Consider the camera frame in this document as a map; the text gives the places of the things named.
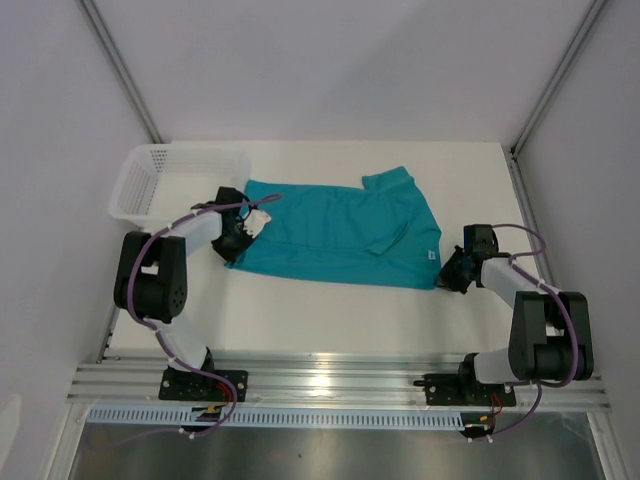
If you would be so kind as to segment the teal t shirt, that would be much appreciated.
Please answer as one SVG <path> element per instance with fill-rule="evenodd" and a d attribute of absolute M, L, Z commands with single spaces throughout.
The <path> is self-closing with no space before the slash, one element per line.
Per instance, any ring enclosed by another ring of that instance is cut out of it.
<path fill-rule="evenodd" d="M 441 229 L 403 167 L 359 188 L 257 180 L 251 199 L 270 222 L 230 268 L 288 279 L 430 291 L 441 269 Z"/>

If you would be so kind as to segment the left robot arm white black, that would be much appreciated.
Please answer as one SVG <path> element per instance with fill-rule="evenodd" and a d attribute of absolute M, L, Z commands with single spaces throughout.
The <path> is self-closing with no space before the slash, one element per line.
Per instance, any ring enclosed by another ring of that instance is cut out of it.
<path fill-rule="evenodd" d="M 124 237 L 114 284 L 114 301 L 147 328 L 167 356 L 168 371 L 183 374 L 182 388 L 197 400 L 216 390 L 210 349 L 186 318 L 188 257 L 209 246 L 234 264 L 255 243 L 272 217 L 241 191 L 218 189 L 215 199 L 156 233 L 131 231 Z"/>

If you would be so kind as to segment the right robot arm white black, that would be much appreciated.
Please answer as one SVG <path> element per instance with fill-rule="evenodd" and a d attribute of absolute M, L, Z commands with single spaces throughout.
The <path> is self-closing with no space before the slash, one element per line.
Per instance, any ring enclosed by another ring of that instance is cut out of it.
<path fill-rule="evenodd" d="M 526 232 L 536 239 L 536 247 L 503 251 L 497 233 L 504 228 Z M 587 298 L 558 289 L 520 263 L 545 249 L 544 239 L 527 227 L 472 224 L 463 228 L 463 244 L 442 267 L 438 287 L 460 294 L 471 286 L 489 290 L 512 311 L 506 347 L 465 357 L 456 380 L 464 401 L 481 402 L 491 394 L 493 384 L 563 388 L 592 377 L 595 361 Z"/>

